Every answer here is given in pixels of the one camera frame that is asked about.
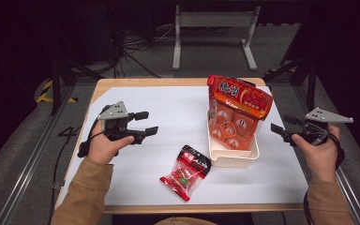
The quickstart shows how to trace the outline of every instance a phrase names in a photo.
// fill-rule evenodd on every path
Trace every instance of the snack bag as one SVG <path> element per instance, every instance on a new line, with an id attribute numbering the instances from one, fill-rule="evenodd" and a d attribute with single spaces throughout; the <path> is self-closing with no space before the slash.
<path id="1" fill-rule="evenodd" d="M 191 192 L 199 182 L 209 173 L 210 159 L 192 147 L 185 145 L 176 159 L 171 174 L 159 179 L 169 186 L 185 201 L 189 201 Z"/>
<path id="2" fill-rule="evenodd" d="M 208 77 L 208 124 L 212 138 L 232 150 L 248 150 L 273 98 L 253 83 L 218 75 Z"/>

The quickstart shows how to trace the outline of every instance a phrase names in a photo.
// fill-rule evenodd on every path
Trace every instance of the sleeve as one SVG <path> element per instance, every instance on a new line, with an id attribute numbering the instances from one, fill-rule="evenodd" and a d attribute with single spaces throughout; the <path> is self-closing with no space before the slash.
<path id="1" fill-rule="evenodd" d="M 98 224 L 112 176 L 113 165 L 86 157 L 69 184 L 63 203 L 55 210 L 52 224 Z"/>
<path id="2" fill-rule="evenodd" d="M 337 183 L 311 182 L 307 199 L 314 224 L 354 224 L 350 209 Z"/>

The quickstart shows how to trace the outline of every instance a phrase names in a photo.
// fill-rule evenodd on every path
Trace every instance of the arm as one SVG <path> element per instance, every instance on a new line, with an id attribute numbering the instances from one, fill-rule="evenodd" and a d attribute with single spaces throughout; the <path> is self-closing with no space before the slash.
<path id="1" fill-rule="evenodd" d="M 329 125 L 329 132 L 339 138 L 338 127 Z M 292 139 L 302 149 L 311 169 L 312 179 L 308 186 L 307 200 L 314 224 L 354 224 L 336 182 L 336 145 L 329 139 L 318 146 L 309 144 L 299 135 L 292 135 Z"/>
<path id="2" fill-rule="evenodd" d="M 97 122 L 92 134 L 99 132 L 101 122 Z M 69 184 L 63 203 L 55 210 L 52 224 L 98 224 L 113 175 L 113 165 L 108 163 L 133 140 L 130 136 L 111 142 L 104 134 L 92 139 L 89 155 Z"/>

